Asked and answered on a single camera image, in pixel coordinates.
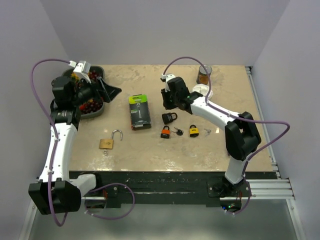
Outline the black padlock with keys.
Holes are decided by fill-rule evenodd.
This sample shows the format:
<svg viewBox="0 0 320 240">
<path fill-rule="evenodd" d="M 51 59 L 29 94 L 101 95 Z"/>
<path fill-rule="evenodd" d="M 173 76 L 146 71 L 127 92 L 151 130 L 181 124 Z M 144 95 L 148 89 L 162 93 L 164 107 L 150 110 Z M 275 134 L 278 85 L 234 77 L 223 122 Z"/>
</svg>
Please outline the black padlock with keys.
<svg viewBox="0 0 320 240">
<path fill-rule="evenodd" d="M 162 121 L 165 125 L 172 123 L 178 118 L 178 115 L 175 112 L 163 113 L 161 115 Z"/>
</svg>

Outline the orange padlock keys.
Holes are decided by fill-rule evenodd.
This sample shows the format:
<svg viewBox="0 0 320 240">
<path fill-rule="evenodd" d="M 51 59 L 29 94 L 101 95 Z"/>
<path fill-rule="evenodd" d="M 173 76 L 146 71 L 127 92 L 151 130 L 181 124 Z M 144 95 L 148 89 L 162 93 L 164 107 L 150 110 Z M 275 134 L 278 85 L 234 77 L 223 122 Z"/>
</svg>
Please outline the orange padlock keys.
<svg viewBox="0 0 320 240">
<path fill-rule="evenodd" d="M 174 133 L 176 133 L 178 136 L 182 136 L 183 134 L 184 134 L 184 131 L 183 130 L 181 130 L 181 129 L 179 129 L 179 128 L 174 128 L 175 129 L 175 132 Z"/>
</svg>

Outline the orange padlock with keys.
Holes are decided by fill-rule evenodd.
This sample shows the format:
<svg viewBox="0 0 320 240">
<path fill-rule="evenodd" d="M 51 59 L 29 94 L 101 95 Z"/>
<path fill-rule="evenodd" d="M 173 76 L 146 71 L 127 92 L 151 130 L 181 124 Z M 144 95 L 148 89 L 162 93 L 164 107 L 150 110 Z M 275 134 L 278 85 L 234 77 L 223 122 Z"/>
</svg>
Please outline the orange padlock with keys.
<svg viewBox="0 0 320 240">
<path fill-rule="evenodd" d="M 162 139 L 169 139 L 171 136 L 171 131 L 170 131 L 170 127 L 168 125 L 164 125 L 163 129 L 160 133 L 160 137 Z"/>
</svg>

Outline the yellow padlock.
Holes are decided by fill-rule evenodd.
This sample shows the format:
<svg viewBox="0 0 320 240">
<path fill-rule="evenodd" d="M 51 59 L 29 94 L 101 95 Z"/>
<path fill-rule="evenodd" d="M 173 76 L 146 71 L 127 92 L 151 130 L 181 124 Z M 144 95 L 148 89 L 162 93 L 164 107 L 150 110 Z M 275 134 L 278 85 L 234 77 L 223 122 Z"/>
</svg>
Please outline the yellow padlock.
<svg viewBox="0 0 320 240">
<path fill-rule="evenodd" d="M 191 138 L 195 138 L 195 137 L 198 137 L 199 134 L 200 133 L 199 133 L 199 129 L 197 128 L 197 126 L 194 125 L 194 124 L 190 125 L 190 127 L 189 127 L 189 136 Z"/>
</svg>

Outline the silver keys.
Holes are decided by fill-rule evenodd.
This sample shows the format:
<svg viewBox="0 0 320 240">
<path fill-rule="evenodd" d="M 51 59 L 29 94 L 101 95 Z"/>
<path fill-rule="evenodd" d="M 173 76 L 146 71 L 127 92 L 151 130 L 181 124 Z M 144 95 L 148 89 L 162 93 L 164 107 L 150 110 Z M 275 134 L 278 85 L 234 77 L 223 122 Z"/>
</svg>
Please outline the silver keys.
<svg viewBox="0 0 320 240">
<path fill-rule="evenodd" d="M 204 130 L 205 130 L 205 136 L 209 136 L 212 132 L 211 129 L 204 128 Z"/>
</svg>

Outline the brass padlock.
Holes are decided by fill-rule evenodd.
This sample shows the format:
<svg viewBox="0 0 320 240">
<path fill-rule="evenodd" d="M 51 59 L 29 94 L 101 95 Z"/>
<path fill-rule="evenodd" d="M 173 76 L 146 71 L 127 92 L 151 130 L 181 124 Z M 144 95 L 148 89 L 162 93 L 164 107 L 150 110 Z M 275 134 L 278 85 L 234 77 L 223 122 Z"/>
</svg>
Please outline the brass padlock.
<svg viewBox="0 0 320 240">
<path fill-rule="evenodd" d="M 120 129 L 115 129 L 111 132 L 110 138 L 102 138 L 99 141 L 99 149 L 103 150 L 103 154 L 105 156 L 108 155 L 108 150 L 112 150 L 113 149 L 113 145 L 114 145 L 114 135 L 115 133 L 119 133 L 120 134 L 120 140 L 123 140 L 123 132 Z"/>
</svg>

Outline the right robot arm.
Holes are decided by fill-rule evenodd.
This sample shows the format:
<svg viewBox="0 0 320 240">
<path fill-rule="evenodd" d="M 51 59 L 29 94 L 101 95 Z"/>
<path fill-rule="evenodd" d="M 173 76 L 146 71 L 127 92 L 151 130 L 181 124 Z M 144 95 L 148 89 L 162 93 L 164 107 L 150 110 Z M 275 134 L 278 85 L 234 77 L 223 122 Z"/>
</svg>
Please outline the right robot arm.
<svg viewBox="0 0 320 240">
<path fill-rule="evenodd" d="M 222 180 L 213 185 L 213 191 L 221 198 L 233 197 L 244 182 L 249 156 L 261 143 L 261 136 L 248 112 L 237 113 L 206 101 L 196 91 L 190 92 L 184 80 L 173 74 L 162 75 L 165 87 L 161 89 L 163 106 L 167 110 L 178 108 L 191 115 L 202 117 L 224 131 L 226 150 L 230 155 L 227 171 Z"/>
</svg>

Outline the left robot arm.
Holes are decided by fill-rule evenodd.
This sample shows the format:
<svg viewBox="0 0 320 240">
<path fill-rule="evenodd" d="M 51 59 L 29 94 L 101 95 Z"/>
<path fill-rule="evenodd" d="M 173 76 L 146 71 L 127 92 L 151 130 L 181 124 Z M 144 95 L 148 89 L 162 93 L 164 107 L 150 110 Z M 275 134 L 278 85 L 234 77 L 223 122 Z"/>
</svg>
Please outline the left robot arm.
<svg viewBox="0 0 320 240">
<path fill-rule="evenodd" d="M 69 162 L 81 120 L 80 106 L 89 100 L 110 103 L 122 92 L 99 77 L 89 83 L 81 79 L 80 86 L 67 76 L 51 82 L 54 99 L 51 103 L 50 145 L 42 173 L 28 193 L 42 215 L 76 212 L 87 193 L 99 196 L 104 184 L 92 173 L 70 179 Z"/>
</svg>

